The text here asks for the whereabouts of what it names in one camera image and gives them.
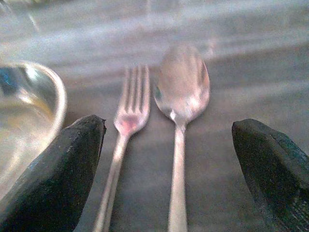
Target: metal spoon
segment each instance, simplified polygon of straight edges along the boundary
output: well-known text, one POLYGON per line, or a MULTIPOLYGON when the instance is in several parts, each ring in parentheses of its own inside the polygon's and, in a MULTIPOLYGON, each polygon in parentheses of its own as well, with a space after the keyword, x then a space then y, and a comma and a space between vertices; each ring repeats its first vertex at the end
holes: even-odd
POLYGON ((189 45, 171 48, 161 64, 155 90, 159 109, 176 124, 169 232, 186 232, 184 135, 186 125, 206 108, 210 82, 205 63, 189 45))

